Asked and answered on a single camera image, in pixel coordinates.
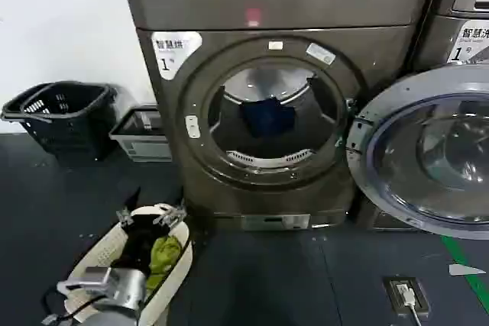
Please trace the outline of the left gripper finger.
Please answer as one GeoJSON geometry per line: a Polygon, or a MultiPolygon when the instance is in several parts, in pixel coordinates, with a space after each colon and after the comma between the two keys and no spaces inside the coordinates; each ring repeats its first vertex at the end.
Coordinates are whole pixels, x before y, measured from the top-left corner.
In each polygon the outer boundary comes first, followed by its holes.
{"type": "Polygon", "coordinates": [[[122,208],[116,212],[119,223],[121,226],[129,226],[134,220],[132,219],[132,212],[138,206],[138,199],[141,193],[141,188],[137,187],[136,190],[131,193],[125,200],[122,208]]]}
{"type": "Polygon", "coordinates": [[[153,220],[153,224],[161,227],[174,228],[183,222],[187,216],[184,201],[175,205],[158,203],[155,207],[159,208],[162,212],[153,220]]]}

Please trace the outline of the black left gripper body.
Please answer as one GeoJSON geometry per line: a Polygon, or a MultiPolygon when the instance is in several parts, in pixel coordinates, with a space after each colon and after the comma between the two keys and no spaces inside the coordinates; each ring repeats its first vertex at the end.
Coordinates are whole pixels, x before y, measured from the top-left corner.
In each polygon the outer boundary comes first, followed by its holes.
{"type": "Polygon", "coordinates": [[[161,224],[158,215],[135,215],[132,220],[122,228],[128,237],[111,268],[149,271],[154,243],[169,234],[169,226],[161,224]]]}

